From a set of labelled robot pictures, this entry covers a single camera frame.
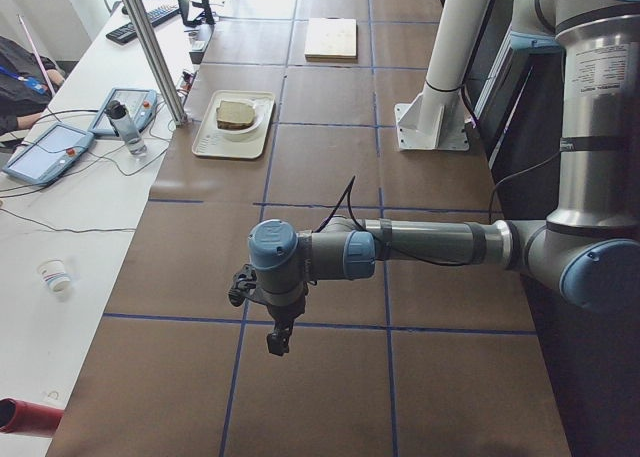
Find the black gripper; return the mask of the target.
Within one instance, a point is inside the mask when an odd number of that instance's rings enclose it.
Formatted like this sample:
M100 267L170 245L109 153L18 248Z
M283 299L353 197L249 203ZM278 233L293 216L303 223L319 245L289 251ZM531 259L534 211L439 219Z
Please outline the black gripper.
M289 340L295 320L305 313L305 308L305 296L286 306L267 305L268 313L274 320L274 331L266 338L268 351L271 354L282 355L290 351Z

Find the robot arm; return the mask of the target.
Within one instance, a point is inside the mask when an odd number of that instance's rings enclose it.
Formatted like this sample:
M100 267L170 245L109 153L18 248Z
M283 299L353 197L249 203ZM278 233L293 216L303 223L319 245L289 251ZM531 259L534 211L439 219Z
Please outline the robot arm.
M266 307L268 350L284 355L310 285L363 279L387 260L527 274L581 308L607 312L639 295L638 218L628 203L639 132L639 0L513 0L514 48L565 53L556 209L542 220L441 223L332 213L314 231L259 223L229 291Z

